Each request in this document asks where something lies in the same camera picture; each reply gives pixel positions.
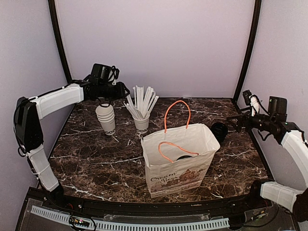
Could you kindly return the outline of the black plastic cup lid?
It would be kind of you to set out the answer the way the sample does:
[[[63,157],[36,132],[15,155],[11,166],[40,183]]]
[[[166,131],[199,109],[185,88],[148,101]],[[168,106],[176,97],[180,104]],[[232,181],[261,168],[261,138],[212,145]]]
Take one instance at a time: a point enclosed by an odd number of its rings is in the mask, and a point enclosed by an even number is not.
[[[178,160],[182,160],[182,159],[186,159],[186,158],[191,158],[192,156],[190,156],[190,155],[183,155],[183,156],[180,156],[178,159],[177,159],[177,161]]]

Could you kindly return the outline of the white printed paper bag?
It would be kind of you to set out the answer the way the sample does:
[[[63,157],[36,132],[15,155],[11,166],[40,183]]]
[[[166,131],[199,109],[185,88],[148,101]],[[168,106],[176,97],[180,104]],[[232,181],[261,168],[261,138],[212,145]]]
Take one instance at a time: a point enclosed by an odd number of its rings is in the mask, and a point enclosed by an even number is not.
[[[141,139],[151,198],[197,188],[220,144],[205,124],[167,128]],[[191,158],[177,159],[183,155]]]

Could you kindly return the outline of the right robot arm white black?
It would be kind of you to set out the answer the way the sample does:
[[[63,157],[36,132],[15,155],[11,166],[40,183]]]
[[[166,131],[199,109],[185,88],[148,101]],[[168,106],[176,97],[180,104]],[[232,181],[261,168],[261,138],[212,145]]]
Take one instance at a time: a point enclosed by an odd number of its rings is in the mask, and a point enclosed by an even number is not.
[[[260,134],[267,132],[261,139],[269,136],[288,153],[296,164],[305,182],[308,180],[308,141],[305,133],[294,122],[287,121],[287,99],[271,96],[268,109],[261,113],[263,105],[257,95],[249,90],[243,92],[246,108],[238,115],[230,116],[227,121],[240,132],[256,129]],[[308,219],[308,190],[298,190],[285,186],[275,180],[258,180],[252,186],[252,193],[246,197],[245,204],[250,209],[257,208],[264,199],[271,200],[288,209],[298,222]]]

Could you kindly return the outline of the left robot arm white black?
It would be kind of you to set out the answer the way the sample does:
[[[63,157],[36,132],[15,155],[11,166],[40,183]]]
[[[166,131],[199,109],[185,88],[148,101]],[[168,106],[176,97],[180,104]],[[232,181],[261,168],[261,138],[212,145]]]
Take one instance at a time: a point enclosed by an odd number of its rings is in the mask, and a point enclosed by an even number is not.
[[[66,85],[30,98],[17,100],[13,115],[13,132],[18,153],[27,159],[32,173],[42,188],[51,193],[49,202],[58,210],[68,206],[61,194],[63,187],[57,179],[45,153],[42,121],[68,106],[83,101],[112,102],[130,94],[126,85],[118,81],[120,70],[116,66],[94,64],[84,79],[72,79]]]

